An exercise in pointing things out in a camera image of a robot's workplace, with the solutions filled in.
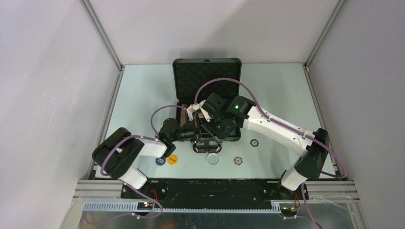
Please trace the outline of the green blue 50 chip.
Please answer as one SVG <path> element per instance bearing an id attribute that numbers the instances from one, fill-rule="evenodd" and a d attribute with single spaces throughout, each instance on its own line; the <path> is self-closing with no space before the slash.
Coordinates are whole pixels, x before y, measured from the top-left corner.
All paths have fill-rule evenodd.
<path id="1" fill-rule="evenodd" d="M 250 141 L 250 145 L 251 145 L 252 147 L 258 147 L 259 142 L 258 142 L 256 139 L 252 139 L 252 140 Z"/>

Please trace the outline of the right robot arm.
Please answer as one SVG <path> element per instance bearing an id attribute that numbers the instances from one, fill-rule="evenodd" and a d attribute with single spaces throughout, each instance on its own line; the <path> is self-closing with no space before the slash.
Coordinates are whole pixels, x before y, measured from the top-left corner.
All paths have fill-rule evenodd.
<path id="1" fill-rule="evenodd" d="M 212 93 L 194 108 L 204 116 L 202 127 L 219 142 L 238 127 L 265 135 L 296 153 L 297 161 L 284 172 L 277 187 L 281 198 L 291 199 L 302 183 L 319 178 L 327 156 L 326 130 L 319 128 L 312 132 L 301 129 L 243 96 L 229 101 Z"/>

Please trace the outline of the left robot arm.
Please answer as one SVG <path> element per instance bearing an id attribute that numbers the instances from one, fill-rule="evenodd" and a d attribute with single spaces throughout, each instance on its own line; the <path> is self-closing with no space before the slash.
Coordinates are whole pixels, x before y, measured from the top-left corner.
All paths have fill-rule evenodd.
<path id="1" fill-rule="evenodd" d="M 101 167 L 104 176 L 132 186 L 132 192 L 143 199 L 150 195 L 151 186 L 147 183 L 148 177 L 133 165 L 136 158 L 167 158 L 176 149 L 174 142 L 191 140 L 200 134 L 198 118 L 182 126 L 176 119 L 168 118 L 163 122 L 158 137 L 132 135 L 126 128 L 120 127 L 93 151 L 92 159 Z"/>

